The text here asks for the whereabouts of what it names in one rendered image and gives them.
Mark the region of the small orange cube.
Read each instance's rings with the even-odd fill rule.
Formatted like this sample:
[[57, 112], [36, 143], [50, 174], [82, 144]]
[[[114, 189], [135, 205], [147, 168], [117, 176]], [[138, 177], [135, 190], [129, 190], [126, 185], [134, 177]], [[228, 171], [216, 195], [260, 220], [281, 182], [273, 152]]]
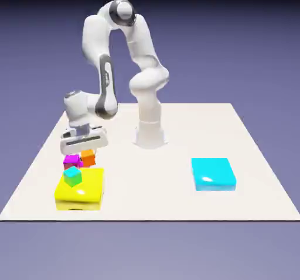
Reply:
[[90, 166], [94, 166], [96, 164], [95, 153], [92, 149], [81, 151], [80, 159], [83, 167], [85, 168], [89, 168]]

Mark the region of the large cyan box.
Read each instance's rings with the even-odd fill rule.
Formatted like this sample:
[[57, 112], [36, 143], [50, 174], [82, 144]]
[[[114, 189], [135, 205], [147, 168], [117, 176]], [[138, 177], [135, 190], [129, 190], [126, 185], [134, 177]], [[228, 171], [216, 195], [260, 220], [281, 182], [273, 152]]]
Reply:
[[192, 158], [196, 191], [233, 191], [236, 177], [227, 158]]

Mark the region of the small teal cube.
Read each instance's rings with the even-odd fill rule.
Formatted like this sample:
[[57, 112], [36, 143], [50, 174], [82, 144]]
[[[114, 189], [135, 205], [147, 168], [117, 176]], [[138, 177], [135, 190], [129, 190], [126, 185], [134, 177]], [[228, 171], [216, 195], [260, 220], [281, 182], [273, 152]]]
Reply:
[[82, 182], [81, 170], [72, 166], [64, 171], [63, 179], [70, 187], [74, 187]]

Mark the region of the large yellow box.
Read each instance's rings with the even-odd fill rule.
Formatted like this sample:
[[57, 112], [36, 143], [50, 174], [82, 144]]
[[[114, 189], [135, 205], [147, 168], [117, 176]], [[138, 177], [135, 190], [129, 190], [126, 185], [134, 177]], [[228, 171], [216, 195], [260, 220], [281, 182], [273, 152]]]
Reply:
[[79, 168], [82, 182], [70, 187], [63, 174], [54, 193], [58, 210], [99, 210], [104, 193], [103, 168]]

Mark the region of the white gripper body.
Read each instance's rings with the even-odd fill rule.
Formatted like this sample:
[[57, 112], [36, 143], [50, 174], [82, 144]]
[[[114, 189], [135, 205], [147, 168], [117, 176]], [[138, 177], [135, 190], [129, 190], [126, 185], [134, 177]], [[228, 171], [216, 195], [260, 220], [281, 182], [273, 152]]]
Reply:
[[96, 150], [108, 145], [107, 131], [102, 126], [70, 128], [61, 136], [60, 151], [71, 155], [88, 149]]

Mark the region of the small magenta cube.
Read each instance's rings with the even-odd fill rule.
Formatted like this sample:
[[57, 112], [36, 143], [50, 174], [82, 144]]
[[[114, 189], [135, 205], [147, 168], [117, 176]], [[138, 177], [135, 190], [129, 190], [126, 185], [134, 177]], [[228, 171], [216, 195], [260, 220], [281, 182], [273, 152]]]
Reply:
[[75, 155], [66, 155], [64, 157], [63, 166], [64, 169], [66, 170], [72, 166], [75, 166], [76, 168], [82, 168], [84, 164], [79, 154], [75, 154]]

